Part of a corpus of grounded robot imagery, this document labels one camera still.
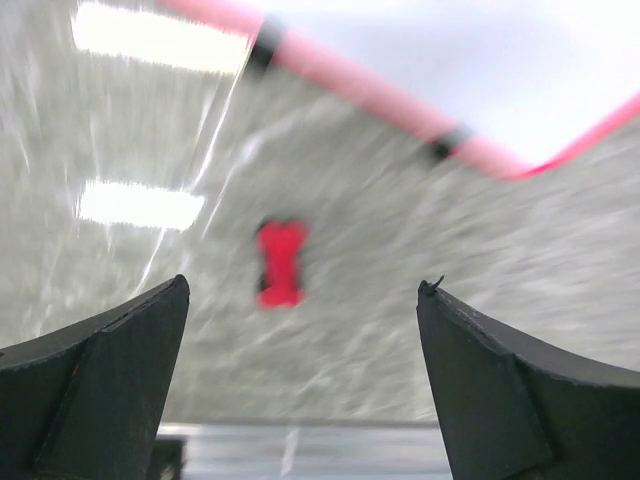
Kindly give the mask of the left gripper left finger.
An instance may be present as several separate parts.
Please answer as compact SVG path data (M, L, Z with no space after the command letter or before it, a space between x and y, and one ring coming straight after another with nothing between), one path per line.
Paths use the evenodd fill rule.
M189 298L178 275L2 349L2 478L146 478Z

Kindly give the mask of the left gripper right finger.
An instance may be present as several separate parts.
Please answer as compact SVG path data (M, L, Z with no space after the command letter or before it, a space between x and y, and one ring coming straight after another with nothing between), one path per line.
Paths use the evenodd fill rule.
M636 479L639 374L560 349L422 281L417 321L456 479Z

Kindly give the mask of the red whiteboard eraser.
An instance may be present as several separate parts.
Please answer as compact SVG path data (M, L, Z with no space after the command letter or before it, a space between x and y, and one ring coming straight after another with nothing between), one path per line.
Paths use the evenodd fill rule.
M267 219L258 228L255 243L263 268L257 303L261 308L292 308L304 300L300 255L308 236L307 226L296 220Z

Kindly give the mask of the pink framed whiteboard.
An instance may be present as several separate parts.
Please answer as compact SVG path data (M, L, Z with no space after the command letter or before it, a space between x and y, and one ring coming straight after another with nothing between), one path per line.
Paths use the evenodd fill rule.
M449 157L501 178L536 175L639 114L635 1L174 1L240 33L271 16L269 69L313 82L423 141L460 126Z

